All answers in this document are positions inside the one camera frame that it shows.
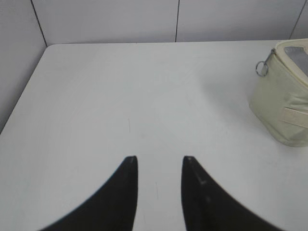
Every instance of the metal ring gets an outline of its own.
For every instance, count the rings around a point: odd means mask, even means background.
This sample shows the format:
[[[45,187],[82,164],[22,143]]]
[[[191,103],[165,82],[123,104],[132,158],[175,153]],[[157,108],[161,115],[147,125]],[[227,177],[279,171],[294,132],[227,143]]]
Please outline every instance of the metal ring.
[[[265,73],[264,73],[264,74],[258,72],[258,66],[259,66],[259,64],[263,64],[263,68],[266,67],[266,70],[265,70]],[[266,62],[260,61],[260,62],[258,62],[258,63],[256,64],[256,73],[258,74],[258,76],[264,77],[264,76],[266,76],[266,74],[268,73],[268,71],[269,71],[269,66],[267,65]]]

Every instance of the gray wall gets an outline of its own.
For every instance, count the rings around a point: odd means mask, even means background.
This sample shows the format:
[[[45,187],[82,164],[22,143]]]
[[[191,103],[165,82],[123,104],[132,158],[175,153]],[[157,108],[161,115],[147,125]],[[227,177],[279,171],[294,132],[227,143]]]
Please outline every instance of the gray wall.
[[[34,0],[47,43],[289,39],[305,0]],[[177,13],[179,6],[178,28]],[[308,7],[294,38],[308,37]]]
[[[308,38],[308,3],[306,1],[305,7],[298,19],[294,32],[292,34],[292,39],[304,39]]]
[[[48,45],[172,42],[178,0],[34,0]]]
[[[289,39],[305,0],[180,0],[177,41]]]
[[[30,0],[0,0],[0,132],[46,46]]]

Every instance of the velcro strap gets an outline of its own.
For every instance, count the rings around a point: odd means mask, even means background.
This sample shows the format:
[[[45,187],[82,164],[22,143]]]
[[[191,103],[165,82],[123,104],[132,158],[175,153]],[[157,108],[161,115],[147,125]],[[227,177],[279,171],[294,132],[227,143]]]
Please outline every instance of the velcro strap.
[[[308,128],[308,112],[285,107],[282,111],[281,120],[289,124]]]

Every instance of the table surface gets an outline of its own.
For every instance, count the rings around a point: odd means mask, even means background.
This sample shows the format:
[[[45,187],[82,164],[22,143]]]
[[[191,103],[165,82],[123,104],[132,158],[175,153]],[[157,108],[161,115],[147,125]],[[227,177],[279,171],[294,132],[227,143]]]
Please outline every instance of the table surface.
[[[255,64],[276,43],[48,47],[0,135],[0,230],[56,221],[128,155],[139,161],[135,231],[185,230],[185,155],[262,218],[306,230],[308,149],[275,141],[248,106]]]

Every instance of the cream pouch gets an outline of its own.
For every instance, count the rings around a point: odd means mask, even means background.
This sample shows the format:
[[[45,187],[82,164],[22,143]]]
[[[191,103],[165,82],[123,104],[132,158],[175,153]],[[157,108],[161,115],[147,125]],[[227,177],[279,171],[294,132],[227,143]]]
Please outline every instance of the cream pouch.
[[[257,63],[250,108],[269,132],[292,147],[308,146],[308,39],[280,42]],[[257,68],[263,64],[261,73]]]

